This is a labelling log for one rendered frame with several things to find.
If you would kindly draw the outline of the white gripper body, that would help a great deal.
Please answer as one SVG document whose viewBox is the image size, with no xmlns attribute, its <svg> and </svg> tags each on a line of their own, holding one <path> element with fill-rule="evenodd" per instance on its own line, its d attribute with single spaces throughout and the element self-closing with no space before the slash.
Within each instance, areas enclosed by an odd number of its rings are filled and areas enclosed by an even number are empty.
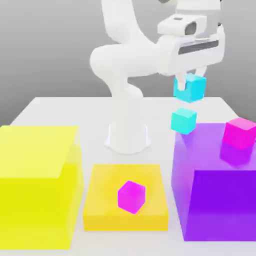
<svg viewBox="0 0 256 256">
<path fill-rule="evenodd" d="M 163 35 L 158 40 L 158 73 L 173 76 L 219 63 L 224 57 L 225 40 L 223 26 L 209 38 Z"/>
</svg>

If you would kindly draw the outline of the small cyan cube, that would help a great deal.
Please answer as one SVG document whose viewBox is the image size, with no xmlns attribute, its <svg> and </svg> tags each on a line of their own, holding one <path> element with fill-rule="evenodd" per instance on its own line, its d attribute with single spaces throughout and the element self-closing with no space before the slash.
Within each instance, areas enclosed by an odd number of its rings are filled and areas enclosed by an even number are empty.
<svg viewBox="0 0 256 256">
<path fill-rule="evenodd" d="M 206 77 L 197 76 L 193 73 L 188 73 L 186 75 L 185 90 L 179 90 L 178 81 L 175 78 L 173 86 L 173 96 L 188 103 L 201 100 L 204 98 L 205 95 L 206 82 Z"/>
</svg>

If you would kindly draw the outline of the small turquoise cube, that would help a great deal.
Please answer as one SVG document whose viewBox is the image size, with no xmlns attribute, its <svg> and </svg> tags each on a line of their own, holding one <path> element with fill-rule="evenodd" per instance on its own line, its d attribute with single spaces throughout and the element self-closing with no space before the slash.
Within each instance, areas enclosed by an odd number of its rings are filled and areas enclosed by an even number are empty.
<svg viewBox="0 0 256 256">
<path fill-rule="evenodd" d="M 186 108 L 179 108 L 171 115 L 170 128 L 173 131 L 188 135 L 195 129 L 196 120 L 196 111 Z"/>
</svg>

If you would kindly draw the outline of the small magenta cube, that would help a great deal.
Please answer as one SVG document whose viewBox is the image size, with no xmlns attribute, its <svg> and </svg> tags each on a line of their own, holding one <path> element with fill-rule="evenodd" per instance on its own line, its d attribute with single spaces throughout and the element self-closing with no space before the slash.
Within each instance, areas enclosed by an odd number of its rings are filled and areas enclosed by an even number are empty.
<svg viewBox="0 0 256 256">
<path fill-rule="evenodd" d="M 252 147 L 256 141 L 256 123 L 242 117 L 228 121 L 222 141 L 239 150 Z"/>
<path fill-rule="evenodd" d="M 146 202 L 146 187 L 128 180 L 117 191 L 117 205 L 119 208 L 136 214 Z"/>
</svg>

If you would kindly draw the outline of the large purple box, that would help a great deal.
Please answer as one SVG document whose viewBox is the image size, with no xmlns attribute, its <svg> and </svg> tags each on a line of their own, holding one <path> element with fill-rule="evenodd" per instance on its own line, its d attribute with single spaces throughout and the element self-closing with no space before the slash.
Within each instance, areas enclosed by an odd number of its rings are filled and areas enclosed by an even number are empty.
<svg viewBox="0 0 256 256">
<path fill-rule="evenodd" d="M 256 241 L 256 144 L 223 142 L 224 123 L 175 136 L 171 187 L 185 241 Z"/>
</svg>

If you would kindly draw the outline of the large orange box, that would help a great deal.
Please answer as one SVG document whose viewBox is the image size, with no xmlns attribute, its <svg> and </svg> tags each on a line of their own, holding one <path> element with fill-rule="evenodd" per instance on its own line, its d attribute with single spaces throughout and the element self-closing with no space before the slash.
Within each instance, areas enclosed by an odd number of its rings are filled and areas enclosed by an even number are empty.
<svg viewBox="0 0 256 256">
<path fill-rule="evenodd" d="M 136 214 L 118 207 L 118 190 L 133 181 L 145 186 Z M 95 164 L 83 211 L 85 231 L 167 231 L 169 213 L 158 164 Z"/>
</svg>

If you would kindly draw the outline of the large yellow box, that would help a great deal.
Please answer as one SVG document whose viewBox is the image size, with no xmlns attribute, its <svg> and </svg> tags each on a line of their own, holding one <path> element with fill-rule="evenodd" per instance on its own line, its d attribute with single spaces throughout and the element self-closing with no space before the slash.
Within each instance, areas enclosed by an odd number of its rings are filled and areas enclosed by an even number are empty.
<svg viewBox="0 0 256 256">
<path fill-rule="evenodd" d="M 0 127 L 0 250 L 67 250 L 84 189 L 77 126 Z"/>
</svg>

